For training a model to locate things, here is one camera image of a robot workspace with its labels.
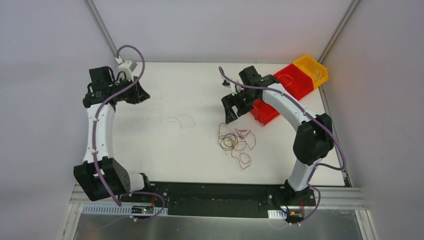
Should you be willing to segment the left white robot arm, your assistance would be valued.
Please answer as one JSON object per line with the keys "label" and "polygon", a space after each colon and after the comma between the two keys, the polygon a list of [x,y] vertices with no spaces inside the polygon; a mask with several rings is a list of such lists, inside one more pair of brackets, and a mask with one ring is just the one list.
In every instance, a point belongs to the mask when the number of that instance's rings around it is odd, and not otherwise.
{"label": "left white robot arm", "polygon": [[73,175],[91,201],[133,192],[140,202],[152,198],[144,173],[129,173],[113,151],[113,121],[118,102],[139,104],[151,96],[137,82],[133,66],[121,64],[117,75],[109,66],[89,70],[91,82],[82,102],[88,117],[86,152]]}

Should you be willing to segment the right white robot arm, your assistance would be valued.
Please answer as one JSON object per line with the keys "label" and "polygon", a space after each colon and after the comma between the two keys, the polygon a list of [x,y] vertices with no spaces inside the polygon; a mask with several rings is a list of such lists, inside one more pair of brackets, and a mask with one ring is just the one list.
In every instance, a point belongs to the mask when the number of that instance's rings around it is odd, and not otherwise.
{"label": "right white robot arm", "polygon": [[313,168],[334,148],[332,119],[326,113],[307,110],[272,74],[261,76],[254,66],[239,72],[240,81],[227,77],[222,67],[218,70],[231,89],[231,93],[221,99],[226,124],[251,111],[253,103],[261,100],[274,108],[295,130],[292,149],[296,161],[284,182],[283,196],[288,204],[298,204],[310,188],[308,183]]}

